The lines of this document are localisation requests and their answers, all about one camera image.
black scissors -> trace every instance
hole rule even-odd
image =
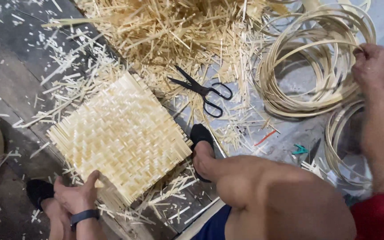
[[[190,83],[187,83],[187,82],[183,82],[183,81],[180,81],[180,80],[177,80],[177,79],[174,79],[174,78],[171,78],[171,77],[168,77],[168,79],[170,79],[172,82],[174,83],[177,83],[179,84],[180,86],[183,86],[184,88],[186,89],[189,89],[189,90],[192,90],[194,91],[195,93],[198,93],[199,95],[201,95],[202,99],[204,100],[204,104],[203,104],[203,108],[205,110],[206,113],[208,113],[210,116],[212,117],[215,117],[215,118],[218,118],[218,117],[221,117],[221,115],[223,115],[223,110],[217,106],[216,104],[212,103],[212,102],[209,102],[205,96],[211,91],[211,92],[214,92],[216,93],[217,95],[221,96],[223,99],[225,100],[231,100],[232,99],[232,96],[233,96],[233,93],[232,93],[232,90],[230,88],[228,88],[225,84],[221,83],[221,82],[216,82],[216,83],[213,83],[211,84],[212,86],[214,85],[222,85],[224,86],[227,90],[229,90],[230,92],[230,96],[229,97],[225,97],[223,95],[221,95],[221,93],[219,93],[219,91],[215,90],[214,88],[206,88],[206,87],[203,87],[201,86],[199,83],[197,83],[189,74],[187,74],[185,71],[183,71],[183,69],[181,69],[179,66],[175,66],[176,69],[186,78],[186,80],[188,80]],[[214,108],[216,108],[217,110],[220,111],[220,114],[219,115],[213,115],[211,114],[210,112],[207,111],[207,109],[205,108],[205,104],[208,104]]]

black watch strap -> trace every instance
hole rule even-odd
[[[90,209],[90,210],[85,210],[78,214],[72,215],[72,217],[70,218],[70,229],[72,230],[72,232],[75,232],[76,225],[78,222],[88,218],[92,218],[92,217],[95,217],[97,220],[99,220],[100,218],[99,210]]]

